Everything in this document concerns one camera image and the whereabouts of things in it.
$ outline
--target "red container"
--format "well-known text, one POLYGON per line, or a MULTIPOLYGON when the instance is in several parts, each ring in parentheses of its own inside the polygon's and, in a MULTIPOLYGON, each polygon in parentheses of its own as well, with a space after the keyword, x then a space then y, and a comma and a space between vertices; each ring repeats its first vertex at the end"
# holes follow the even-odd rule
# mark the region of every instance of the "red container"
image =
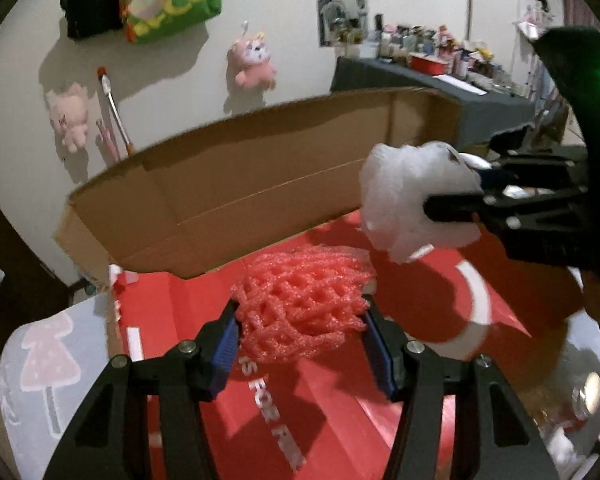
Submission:
POLYGON ((411 56, 411 68, 416 72, 428 75, 446 74, 447 61, 435 56, 424 54, 413 54, 411 56))

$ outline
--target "black bag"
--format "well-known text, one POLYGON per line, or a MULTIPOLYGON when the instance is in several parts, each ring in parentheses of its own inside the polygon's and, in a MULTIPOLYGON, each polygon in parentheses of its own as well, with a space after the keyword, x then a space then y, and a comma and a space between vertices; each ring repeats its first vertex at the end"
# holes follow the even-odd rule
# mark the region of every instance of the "black bag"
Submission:
POLYGON ((60 0, 60 6, 72 40, 122 28, 118 0, 60 0))

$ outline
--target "pink tree drawing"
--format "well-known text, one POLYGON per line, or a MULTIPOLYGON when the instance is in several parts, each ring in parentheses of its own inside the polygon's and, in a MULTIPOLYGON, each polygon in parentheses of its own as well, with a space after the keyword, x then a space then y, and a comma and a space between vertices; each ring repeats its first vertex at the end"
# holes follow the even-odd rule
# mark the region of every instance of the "pink tree drawing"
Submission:
POLYGON ((29 350, 20 375, 23 392, 42 392, 49 433, 60 438, 64 428, 58 418, 54 388, 70 386, 80 380, 80 367, 60 340, 74 329, 71 317, 61 312, 31 325, 22 340, 29 350))

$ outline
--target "blue gripper pad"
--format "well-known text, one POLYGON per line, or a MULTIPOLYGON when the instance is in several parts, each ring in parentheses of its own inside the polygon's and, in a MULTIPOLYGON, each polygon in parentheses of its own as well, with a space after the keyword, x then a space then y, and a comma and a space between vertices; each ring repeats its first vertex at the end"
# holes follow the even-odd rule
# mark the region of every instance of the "blue gripper pad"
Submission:
POLYGON ((391 356, 369 311, 364 313, 362 319, 367 326, 362 333, 362 345, 376 380, 376 386, 387 399, 393 400, 398 393, 398 387, 394 381, 391 356))
POLYGON ((238 322, 235 320, 235 317, 232 317, 224 327, 224 332, 211 358, 214 374, 209 384, 209 392, 213 399, 224 390, 229 380, 229 374, 234 367, 235 357, 238 354, 239 344, 240 331, 238 330, 238 322))

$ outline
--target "plush toy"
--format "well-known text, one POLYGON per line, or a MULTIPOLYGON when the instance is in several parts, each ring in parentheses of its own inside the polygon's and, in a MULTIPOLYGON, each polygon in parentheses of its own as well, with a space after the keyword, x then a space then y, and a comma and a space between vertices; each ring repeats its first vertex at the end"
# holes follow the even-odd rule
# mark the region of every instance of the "plush toy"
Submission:
POLYGON ((63 94, 49 92, 46 100, 50 108, 49 119, 56 134, 62 136, 62 144, 70 153, 84 148, 89 129, 87 89, 74 83, 63 94))
POLYGON ((263 38, 264 34, 258 34, 252 40, 242 38, 234 43, 231 54, 235 65, 240 68, 235 77, 240 88, 273 90, 276 87, 278 71, 269 63, 271 54, 263 38))

